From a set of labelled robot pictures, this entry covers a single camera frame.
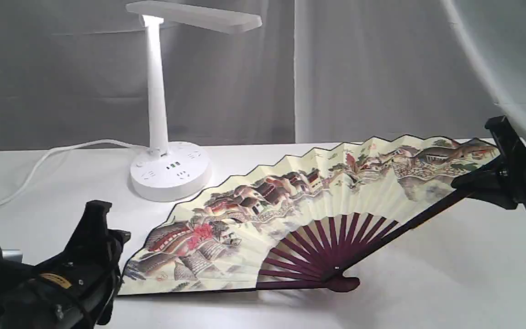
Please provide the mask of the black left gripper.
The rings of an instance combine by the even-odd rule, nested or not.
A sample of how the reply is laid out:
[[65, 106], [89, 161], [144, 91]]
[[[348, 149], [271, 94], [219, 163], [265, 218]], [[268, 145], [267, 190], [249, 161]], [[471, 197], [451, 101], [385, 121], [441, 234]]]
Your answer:
[[94, 329], [111, 319], [131, 233], [111, 229], [112, 204], [91, 200], [64, 250], [35, 266], [0, 264], [0, 329]]

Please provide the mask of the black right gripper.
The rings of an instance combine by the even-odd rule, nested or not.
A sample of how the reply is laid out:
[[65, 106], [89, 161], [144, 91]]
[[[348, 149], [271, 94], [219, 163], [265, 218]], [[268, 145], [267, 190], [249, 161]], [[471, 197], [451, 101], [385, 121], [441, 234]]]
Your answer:
[[490, 118], [484, 127], [491, 132], [500, 156], [453, 179], [451, 187], [472, 190], [470, 198], [506, 210], [518, 204], [526, 209], [526, 146], [506, 116]]

